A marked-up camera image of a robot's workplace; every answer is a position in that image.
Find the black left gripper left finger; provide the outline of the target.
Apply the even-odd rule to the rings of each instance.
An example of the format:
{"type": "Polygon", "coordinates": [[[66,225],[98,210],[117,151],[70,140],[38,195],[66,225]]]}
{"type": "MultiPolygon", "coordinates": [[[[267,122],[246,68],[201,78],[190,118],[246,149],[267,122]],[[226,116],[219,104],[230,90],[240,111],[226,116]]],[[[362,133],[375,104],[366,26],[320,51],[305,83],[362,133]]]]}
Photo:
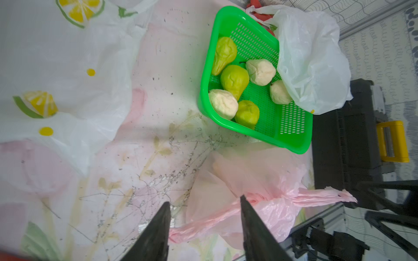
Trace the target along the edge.
{"type": "Polygon", "coordinates": [[[170,221],[170,204],[165,202],[121,260],[166,261],[169,253],[170,221]]]}

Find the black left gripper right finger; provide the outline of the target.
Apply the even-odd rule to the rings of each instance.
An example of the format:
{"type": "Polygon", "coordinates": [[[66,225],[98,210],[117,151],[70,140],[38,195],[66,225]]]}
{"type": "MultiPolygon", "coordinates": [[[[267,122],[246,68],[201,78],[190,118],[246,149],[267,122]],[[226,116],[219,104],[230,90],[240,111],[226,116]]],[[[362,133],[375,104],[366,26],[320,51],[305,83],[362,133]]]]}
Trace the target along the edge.
{"type": "Polygon", "coordinates": [[[246,261],[291,261],[244,195],[240,203],[246,261]]]}

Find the pink peach-print plastic bag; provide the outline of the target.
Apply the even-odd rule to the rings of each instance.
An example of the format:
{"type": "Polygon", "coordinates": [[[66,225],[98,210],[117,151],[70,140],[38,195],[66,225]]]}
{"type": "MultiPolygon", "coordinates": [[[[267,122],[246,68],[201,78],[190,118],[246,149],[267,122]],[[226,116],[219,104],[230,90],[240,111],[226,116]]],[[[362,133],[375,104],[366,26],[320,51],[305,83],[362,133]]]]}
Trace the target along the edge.
{"type": "Polygon", "coordinates": [[[347,190],[305,186],[310,166],[309,152],[295,154],[263,142],[211,152],[191,188],[185,224],[172,228],[169,240],[179,244],[217,234],[242,249],[242,196],[279,242],[288,237],[302,208],[356,201],[347,190]]]}

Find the white lemon-print plastic bag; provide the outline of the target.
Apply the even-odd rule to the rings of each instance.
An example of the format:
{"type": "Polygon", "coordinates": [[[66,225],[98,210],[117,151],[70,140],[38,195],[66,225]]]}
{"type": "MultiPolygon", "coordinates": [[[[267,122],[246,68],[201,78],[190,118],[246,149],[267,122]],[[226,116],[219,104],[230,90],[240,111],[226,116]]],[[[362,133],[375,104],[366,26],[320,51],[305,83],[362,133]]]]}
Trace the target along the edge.
{"type": "Polygon", "coordinates": [[[44,145],[86,175],[132,102],[155,1],[2,1],[1,142],[44,145]]]}

